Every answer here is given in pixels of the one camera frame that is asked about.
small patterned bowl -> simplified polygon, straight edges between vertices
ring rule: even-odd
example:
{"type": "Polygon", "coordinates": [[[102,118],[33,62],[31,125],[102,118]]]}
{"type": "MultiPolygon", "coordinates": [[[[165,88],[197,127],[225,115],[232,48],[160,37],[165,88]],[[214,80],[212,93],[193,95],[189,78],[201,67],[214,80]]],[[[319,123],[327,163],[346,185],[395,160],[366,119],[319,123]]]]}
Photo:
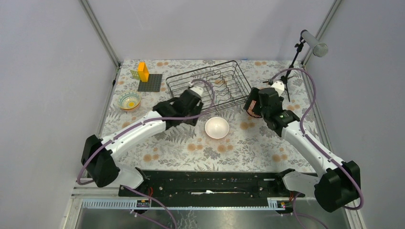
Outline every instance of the small patterned bowl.
{"type": "Polygon", "coordinates": [[[122,93],[118,97],[118,106],[125,111],[133,111],[139,107],[141,96],[136,91],[122,93]]]}

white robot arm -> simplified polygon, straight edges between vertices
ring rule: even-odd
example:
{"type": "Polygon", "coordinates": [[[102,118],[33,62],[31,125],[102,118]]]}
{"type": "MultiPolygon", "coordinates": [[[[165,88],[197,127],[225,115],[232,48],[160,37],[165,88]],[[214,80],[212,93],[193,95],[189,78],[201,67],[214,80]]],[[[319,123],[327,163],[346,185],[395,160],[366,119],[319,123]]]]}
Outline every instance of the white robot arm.
{"type": "MultiPolygon", "coordinates": [[[[280,95],[283,91],[284,84],[280,81],[276,81],[269,88],[261,90],[253,88],[244,109],[250,114],[254,113],[256,117],[263,117],[271,130],[290,142],[305,157],[318,176],[310,176],[288,169],[277,175],[279,189],[297,191],[308,197],[315,197],[319,204],[329,212],[357,199],[359,194],[356,189],[342,171],[331,162],[331,159],[343,166],[358,185],[360,185],[359,167],[352,161],[344,162],[307,131],[306,135],[309,135],[320,149],[328,152],[330,158],[325,157],[302,134],[299,118],[292,111],[282,108],[283,98],[280,95]]],[[[158,103],[145,117],[112,135],[105,136],[103,139],[98,139],[95,135],[90,136],[86,140],[83,151],[83,165],[97,149],[110,142],[90,161],[86,168],[96,185],[104,187],[116,183],[137,188],[143,182],[144,177],[137,169],[119,163],[118,159],[123,153],[145,139],[184,122],[183,120],[170,120],[168,117],[198,115],[203,106],[202,93],[202,88],[191,87],[184,91],[179,98],[158,103]]],[[[195,125],[196,122],[197,119],[192,119],[186,123],[195,125]]]]}
{"type": "Polygon", "coordinates": [[[297,191],[307,197],[315,197],[318,203],[328,212],[332,212],[357,199],[359,193],[349,178],[332,160],[339,163],[353,180],[360,186],[360,169],[353,161],[345,162],[334,155],[311,135],[299,118],[290,110],[282,108],[284,84],[274,82],[269,88],[253,88],[244,109],[251,115],[263,117],[267,126],[279,137],[291,143],[312,165],[317,177],[287,169],[278,174],[280,189],[297,191]]]}
{"type": "Polygon", "coordinates": [[[95,135],[87,138],[82,155],[84,165],[103,145],[98,154],[88,163],[87,171],[98,187],[111,183],[136,188],[143,182],[142,174],[135,168],[124,165],[118,160],[122,154],[147,138],[181,123],[195,125],[197,119],[184,121],[182,118],[200,114],[203,103],[203,89],[191,86],[179,98],[158,103],[137,122],[98,139],[95,135]]]}

white bowl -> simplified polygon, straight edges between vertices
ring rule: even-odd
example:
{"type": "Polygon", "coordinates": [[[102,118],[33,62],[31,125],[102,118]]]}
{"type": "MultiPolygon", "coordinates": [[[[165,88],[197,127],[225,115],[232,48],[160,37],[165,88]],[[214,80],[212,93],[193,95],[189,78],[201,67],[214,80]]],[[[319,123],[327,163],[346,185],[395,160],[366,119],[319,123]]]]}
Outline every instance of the white bowl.
{"type": "Polygon", "coordinates": [[[214,139],[220,139],[228,134],[229,124],[221,117],[213,117],[205,123],[205,132],[214,139]]]}

dish rack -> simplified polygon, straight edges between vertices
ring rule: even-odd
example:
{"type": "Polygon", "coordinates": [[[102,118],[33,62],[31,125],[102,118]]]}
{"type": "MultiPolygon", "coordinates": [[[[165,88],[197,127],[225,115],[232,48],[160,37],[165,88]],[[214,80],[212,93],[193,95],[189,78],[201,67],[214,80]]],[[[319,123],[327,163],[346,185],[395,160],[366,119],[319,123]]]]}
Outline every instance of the dish rack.
{"type": "MultiPolygon", "coordinates": [[[[166,84],[171,97],[179,97],[193,79],[206,80],[214,88],[214,107],[209,113],[244,104],[252,89],[238,63],[227,61],[168,77],[166,84]]],[[[204,103],[202,111],[204,111],[212,102],[212,91],[203,82],[196,82],[194,85],[204,88],[202,95],[204,103]]]]}

yellow block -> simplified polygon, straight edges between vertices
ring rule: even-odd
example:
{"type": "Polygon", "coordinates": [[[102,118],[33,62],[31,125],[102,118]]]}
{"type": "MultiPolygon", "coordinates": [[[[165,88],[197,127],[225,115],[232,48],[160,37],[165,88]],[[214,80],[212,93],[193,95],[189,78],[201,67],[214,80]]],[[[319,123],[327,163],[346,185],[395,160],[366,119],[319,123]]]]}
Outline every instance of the yellow block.
{"type": "Polygon", "coordinates": [[[141,80],[142,82],[147,82],[147,81],[148,81],[149,72],[148,72],[148,68],[146,67],[145,62],[139,63],[139,66],[138,66],[138,75],[139,75],[140,80],[141,80]]]}

